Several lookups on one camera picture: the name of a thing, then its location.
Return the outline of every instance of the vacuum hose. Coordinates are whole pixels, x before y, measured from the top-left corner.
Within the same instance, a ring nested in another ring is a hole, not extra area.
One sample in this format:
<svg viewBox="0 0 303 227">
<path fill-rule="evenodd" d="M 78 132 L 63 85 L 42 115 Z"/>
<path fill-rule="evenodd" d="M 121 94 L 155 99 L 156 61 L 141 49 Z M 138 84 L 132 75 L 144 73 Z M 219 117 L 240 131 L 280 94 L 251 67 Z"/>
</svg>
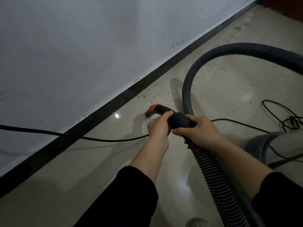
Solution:
<svg viewBox="0 0 303 227">
<path fill-rule="evenodd" d="M 303 56 L 268 45 L 235 43 L 222 45 L 203 54 L 189 69 L 182 88 L 182 104 L 185 114 L 194 115 L 191 107 L 191 85 L 199 69 L 208 61 L 226 55 L 246 55 L 271 61 L 303 75 Z M 190 146 L 204 175 L 210 193 L 225 226 L 248 226 L 238 203 L 228 185 L 225 173 L 214 158 L 205 149 L 195 145 L 184 137 Z"/>
</svg>

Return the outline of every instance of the tile floor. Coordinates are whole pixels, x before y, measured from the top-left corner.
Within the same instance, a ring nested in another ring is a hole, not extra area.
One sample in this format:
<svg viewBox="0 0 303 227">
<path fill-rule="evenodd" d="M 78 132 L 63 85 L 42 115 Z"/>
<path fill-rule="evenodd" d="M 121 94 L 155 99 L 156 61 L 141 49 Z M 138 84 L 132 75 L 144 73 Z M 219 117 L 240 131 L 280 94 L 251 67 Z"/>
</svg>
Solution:
<svg viewBox="0 0 303 227">
<path fill-rule="evenodd" d="M 206 51 L 234 42 L 277 46 L 303 54 L 303 25 L 269 9 L 256 6 L 87 134 L 103 139 L 126 139 L 147 134 L 144 112 L 154 103 L 182 111 L 181 88 L 185 74 Z M 196 115 L 230 118 L 268 131 L 276 121 L 260 106 L 263 99 L 278 101 L 303 115 L 303 81 L 297 74 L 252 57 L 226 56 L 205 65 L 192 87 Z M 282 118 L 286 116 L 279 110 Z M 262 132 L 230 122 L 216 122 L 233 143 L 244 147 Z M 145 140 L 98 143 L 79 140 L 40 171 L 0 200 L 2 226 L 72 226 L 122 167 L 128 165 Z M 151 226 L 184 227 L 191 218 L 222 226 L 206 183 L 183 139 L 170 135 L 156 187 L 157 210 Z M 290 163 L 290 175 L 300 178 L 301 163 Z"/>
</svg>

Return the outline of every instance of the black handle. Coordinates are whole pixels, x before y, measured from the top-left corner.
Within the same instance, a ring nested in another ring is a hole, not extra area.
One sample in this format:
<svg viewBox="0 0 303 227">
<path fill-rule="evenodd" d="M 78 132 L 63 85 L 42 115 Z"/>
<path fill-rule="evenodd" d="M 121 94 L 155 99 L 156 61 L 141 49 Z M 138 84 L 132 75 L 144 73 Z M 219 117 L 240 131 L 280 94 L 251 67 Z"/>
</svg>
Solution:
<svg viewBox="0 0 303 227">
<path fill-rule="evenodd" d="M 187 118 L 181 112 L 175 112 L 174 110 L 170 109 L 169 107 L 165 107 L 161 104 L 154 104 L 149 107 L 149 109 L 145 112 L 146 117 L 151 117 L 154 114 L 163 115 L 166 111 L 173 111 L 174 114 L 168 119 L 169 126 L 172 129 L 176 129 L 179 127 L 195 127 L 196 124 Z"/>
</svg>

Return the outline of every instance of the black sleeve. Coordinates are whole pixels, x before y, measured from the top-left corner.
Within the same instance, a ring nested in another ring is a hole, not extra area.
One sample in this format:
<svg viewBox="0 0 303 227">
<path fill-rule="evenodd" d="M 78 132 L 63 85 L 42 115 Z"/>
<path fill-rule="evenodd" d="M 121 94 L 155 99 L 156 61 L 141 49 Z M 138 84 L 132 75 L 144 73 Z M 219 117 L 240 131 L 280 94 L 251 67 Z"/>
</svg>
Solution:
<svg viewBox="0 0 303 227">
<path fill-rule="evenodd" d="M 267 175 L 252 199 L 252 208 L 267 227 L 301 225 L 302 205 L 303 188 L 279 172 Z"/>
<path fill-rule="evenodd" d="M 149 226 L 158 201 L 152 180 L 126 166 L 78 220 L 79 226 Z"/>
</svg>

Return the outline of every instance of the power cord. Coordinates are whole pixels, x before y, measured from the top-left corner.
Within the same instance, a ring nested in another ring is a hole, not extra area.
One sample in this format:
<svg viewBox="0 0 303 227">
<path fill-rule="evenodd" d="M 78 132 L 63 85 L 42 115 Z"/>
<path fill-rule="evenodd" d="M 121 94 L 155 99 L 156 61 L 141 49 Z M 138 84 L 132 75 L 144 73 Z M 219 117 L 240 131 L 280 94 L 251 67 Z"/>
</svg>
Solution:
<svg viewBox="0 0 303 227">
<path fill-rule="evenodd" d="M 280 120 L 275 114 L 273 114 L 271 112 L 271 110 L 268 109 L 268 107 L 265 105 L 265 102 L 270 102 L 270 103 L 274 103 L 276 105 L 279 105 L 283 108 L 285 108 L 288 112 L 290 112 L 292 115 L 285 119 L 285 120 Z M 275 102 L 275 101 L 272 101 L 272 100 L 263 100 L 261 102 L 261 104 L 264 106 L 264 108 L 273 116 L 275 117 L 282 125 L 282 128 L 284 130 L 284 132 L 287 133 L 287 129 L 291 130 L 291 132 L 293 131 L 296 131 L 296 130 L 299 130 L 301 129 L 301 126 L 303 126 L 303 122 L 301 119 L 303 119 L 303 117 L 300 117 L 300 116 L 297 116 L 292 110 L 290 110 L 288 107 L 278 103 L 278 102 Z M 254 126 L 250 126 L 248 124 L 244 124 L 244 123 L 241 123 L 241 122 L 238 122 L 238 121 L 235 121 L 235 120 L 232 120 L 232 119 L 213 119 L 211 120 L 212 122 L 215 122 L 215 121 L 220 121 L 220 120 L 226 120 L 226 121 L 230 121 L 230 122 L 234 122 L 234 123 L 237 123 L 237 124 L 240 124 L 240 125 L 243 125 L 243 126 L 247 126 L 247 127 L 250 127 L 250 128 L 253 128 L 253 129 L 256 129 L 256 130 L 259 130 L 259 131 L 262 131 L 262 132 L 265 132 L 265 133 L 270 133 L 269 131 L 266 131 L 266 130 L 263 130 L 263 129 L 260 129 L 260 128 L 257 128 L 257 127 L 254 127 Z M 147 136 L 149 136 L 149 134 L 147 135 L 143 135 L 143 136 L 140 136 L 140 137 L 137 137 L 137 138 L 133 138 L 133 139 L 124 139 L 124 140 L 104 140 L 104 139 L 95 139 L 95 138 L 89 138 L 89 137 L 84 137 L 84 136 L 76 136 L 76 135 L 69 135 L 69 134 L 63 134 L 63 133 L 58 133 L 58 132 L 53 132 L 53 131 L 47 131 L 47 130 L 39 130 L 39 129 L 30 129 L 30 128 L 22 128 L 22 127 L 15 127 L 15 126 L 6 126 L 6 125 L 1 125 L 0 124 L 0 129 L 2 130 L 8 130 L 8 131 L 19 131 L 19 132 L 28 132 L 28 133 L 39 133 L 39 134 L 47 134 L 47 135 L 55 135 L 55 136 L 63 136 L 63 137 L 69 137 L 69 138 L 76 138 L 76 139 L 85 139 L 85 140 L 91 140 L 91 141 L 98 141 L 98 142 L 126 142 L 126 141 L 133 141 L 133 140 L 137 140 L 137 139 L 142 139 L 142 138 L 145 138 Z M 279 154 L 272 146 L 269 146 L 272 151 L 278 155 L 279 157 L 282 157 L 284 158 L 285 160 L 288 160 L 286 162 L 289 162 L 289 161 L 297 161 L 297 162 L 303 162 L 303 161 L 300 161 L 300 160 L 296 160 L 296 158 L 299 158 L 301 155 L 296 155 L 296 156 L 292 156 L 292 157 L 285 157 L 285 156 L 282 156 L 281 154 Z"/>
</svg>

